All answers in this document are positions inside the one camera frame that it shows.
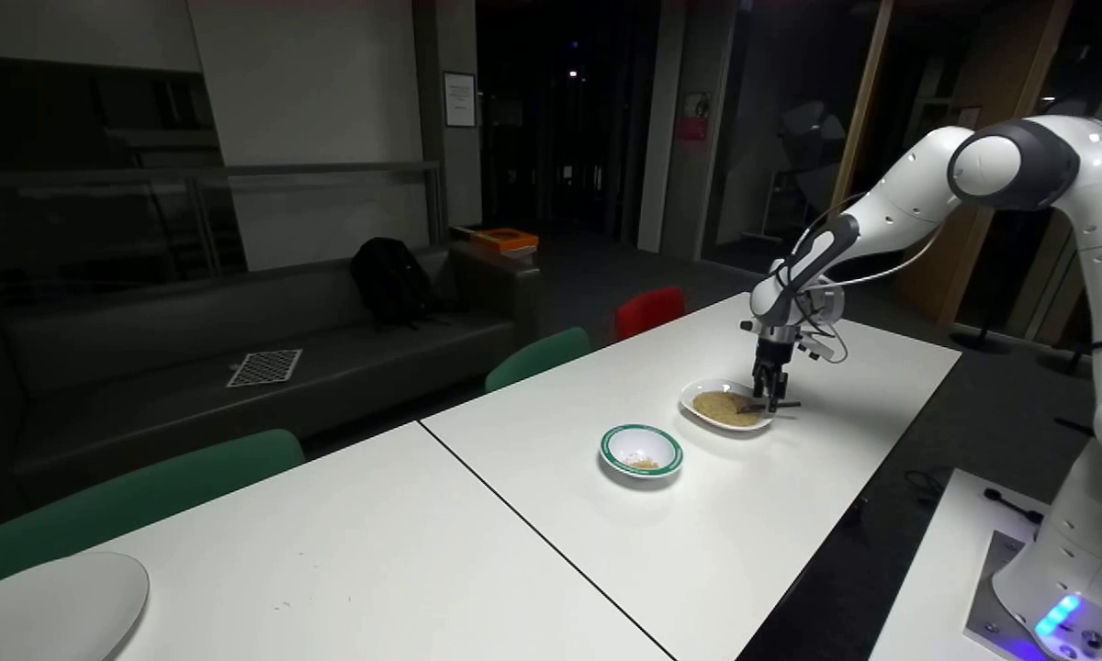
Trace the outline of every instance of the floor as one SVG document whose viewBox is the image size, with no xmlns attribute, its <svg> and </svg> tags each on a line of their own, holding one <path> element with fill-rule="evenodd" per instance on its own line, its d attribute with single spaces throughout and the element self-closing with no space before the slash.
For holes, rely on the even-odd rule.
<svg viewBox="0 0 1102 661">
<path fill-rule="evenodd" d="M 615 304 L 636 290 L 680 283 L 703 309 L 756 283 L 742 267 L 650 256 L 589 232 L 546 227 L 541 267 L 543 331 L 585 326 L 598 343 L 609 343 Z M 845 317 L 955 344 L 888 283 L 850 290 Z M 1053 370 L 1052 353 L 1010 343 L 970 348 L 742 656 L 866 656 L 953 468 L 1052 498 L 1083 447 L 1083 437 L 1059 418 L 1090 418 L 1083 370 Z"/>
</svg>

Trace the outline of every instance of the black bag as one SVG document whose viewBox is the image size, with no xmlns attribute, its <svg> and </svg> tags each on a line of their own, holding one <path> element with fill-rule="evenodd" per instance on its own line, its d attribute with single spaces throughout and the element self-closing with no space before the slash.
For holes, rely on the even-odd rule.
<svg viewBox="0 0 1102 661">
<path fill-rule="evenodd" d="M 366 238 L 352 256 L 352 280 L 382 325 L 416 325 L 434 312 L 434 283 L 402 238 Z"/>
</svg>

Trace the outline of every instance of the chair backrest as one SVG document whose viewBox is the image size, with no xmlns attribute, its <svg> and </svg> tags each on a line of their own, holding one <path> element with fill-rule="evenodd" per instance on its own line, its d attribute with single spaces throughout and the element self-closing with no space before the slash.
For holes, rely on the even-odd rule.
<svg viewBox="0 0 1102 661">
<path fill-rule="evenodd" d="M 299 462 L 305 462 L 299 437 L 263 431 L 80 489 L 0 524 L 0 578 L 78 556 Z"/>
<path fill-rule="evenodd" d="M 505 364 L 495 364 L 486 375 L 486 388 L 505 388 L 512 382 L 532 377 L 541 370 L 552 370 L 558 364 L 569 364 L 576 355 L 590 353 L 590 338 L 585 326 L 569 326 L 546 338 L 536 338 L 530 344 L 522 344 L 518 353 L 512 353 Z"/>
<path fill-rule="evenodd" d="M 625 304 L 617 304 L 615 334 L 632 338 L 632 334 L 660 326 L 685 312 L 688 312 L 688 295 L 680 285 L 642 290 L 642 295 L 629 296 Z"/>
</svg>

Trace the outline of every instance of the red object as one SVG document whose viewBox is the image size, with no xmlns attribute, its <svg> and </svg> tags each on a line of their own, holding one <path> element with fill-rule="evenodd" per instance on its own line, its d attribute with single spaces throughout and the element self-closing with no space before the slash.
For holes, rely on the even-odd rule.
<svg viewBox="0 0 1102 661">
<path fill-rule="evenodd" d="M 685 312 L 688 312 L 688 295 L 680 285 L 642 290 L 617 309 L 615 334 L 632 338 Z"/>
</svg>

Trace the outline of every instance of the white bowl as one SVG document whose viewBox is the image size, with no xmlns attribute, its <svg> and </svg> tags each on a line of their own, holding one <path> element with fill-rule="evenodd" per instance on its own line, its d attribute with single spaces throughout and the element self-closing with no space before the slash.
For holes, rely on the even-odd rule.
<svg viewBox="0 0 1102 661">
<path fill-rule="evenodd" d="M 604 468 L 636 481 L 669 481 L 685 470 L 685 447 L 659 426 L 615 426 L 598 441 Z"/>
<path fill-rule="evenodd" d="M 712 416 L 699 411 L 699 404 L 694 404 L 703 393 L 726 393 L 726 397 L 742 397 L 742 399 L 748 399 L 753 393 L 742 382 L 694 382 L 675 404 L 712 431 L 756 435 L 756 431 L 773 426 L 773 416 L 756 416 L 753 421 L 712 418 Z"/>
</svg>

